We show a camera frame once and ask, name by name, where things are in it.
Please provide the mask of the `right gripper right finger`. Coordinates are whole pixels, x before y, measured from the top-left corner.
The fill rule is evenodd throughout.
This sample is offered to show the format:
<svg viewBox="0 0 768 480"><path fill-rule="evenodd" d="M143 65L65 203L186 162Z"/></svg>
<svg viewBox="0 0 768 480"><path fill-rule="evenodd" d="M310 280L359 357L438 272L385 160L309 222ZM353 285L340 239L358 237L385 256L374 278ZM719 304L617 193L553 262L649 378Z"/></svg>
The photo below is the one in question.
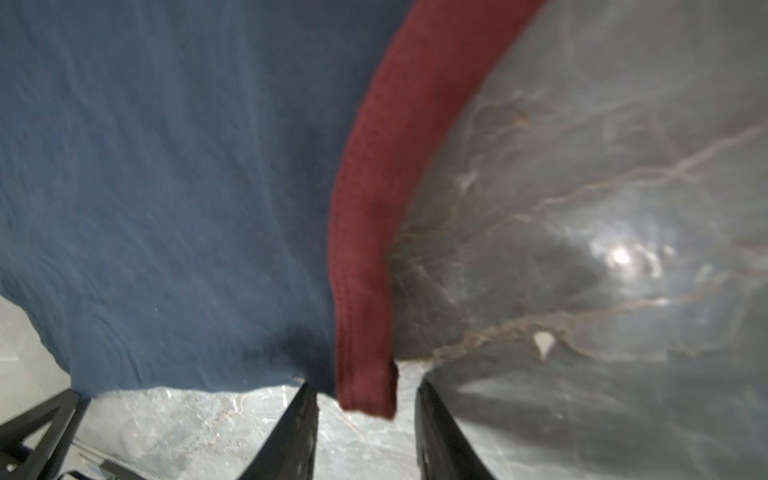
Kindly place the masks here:
<svg viewBox="0 0 768 480"><path fill-rule="evenodd" d="M416 450L424 480L495 480L428 380L415 400Z"/></svg>

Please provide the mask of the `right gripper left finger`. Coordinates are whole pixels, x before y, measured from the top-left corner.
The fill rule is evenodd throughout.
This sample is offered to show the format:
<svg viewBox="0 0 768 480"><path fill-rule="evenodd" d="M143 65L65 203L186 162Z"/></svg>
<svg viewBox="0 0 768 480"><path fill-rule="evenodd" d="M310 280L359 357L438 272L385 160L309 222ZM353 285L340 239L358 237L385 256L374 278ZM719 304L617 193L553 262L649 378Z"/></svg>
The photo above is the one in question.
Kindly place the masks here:
<svg viewBox="0 0 768 480"><path fill-rule="evenodd" d="M312 480L319 408L303 384L239 480Z"/></svg>

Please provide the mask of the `navy tank top red trim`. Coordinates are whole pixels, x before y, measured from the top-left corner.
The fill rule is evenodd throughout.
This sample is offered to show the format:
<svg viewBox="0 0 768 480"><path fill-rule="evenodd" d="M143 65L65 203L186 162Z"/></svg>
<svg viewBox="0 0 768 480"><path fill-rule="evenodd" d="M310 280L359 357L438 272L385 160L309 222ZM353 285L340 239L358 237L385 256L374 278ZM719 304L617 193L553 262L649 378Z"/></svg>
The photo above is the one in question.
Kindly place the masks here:
<svg viewBox="0 0 768 480"><path fill-rule="evenodd" d="M397 409L387 255L537 1L5 1L1 293L72 387Z"/></svg>

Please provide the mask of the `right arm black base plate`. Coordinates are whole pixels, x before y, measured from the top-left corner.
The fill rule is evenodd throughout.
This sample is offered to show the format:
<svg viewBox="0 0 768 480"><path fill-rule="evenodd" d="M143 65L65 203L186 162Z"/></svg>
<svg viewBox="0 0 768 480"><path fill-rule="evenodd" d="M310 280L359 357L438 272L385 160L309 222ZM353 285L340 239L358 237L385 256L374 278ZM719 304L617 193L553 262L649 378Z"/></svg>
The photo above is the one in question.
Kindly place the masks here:
<svg viewBox="0 0 768 480"><path fill-rule="evenodd" d="M1 425L1 478L56 479L90 400L68 389Z"/></svg>

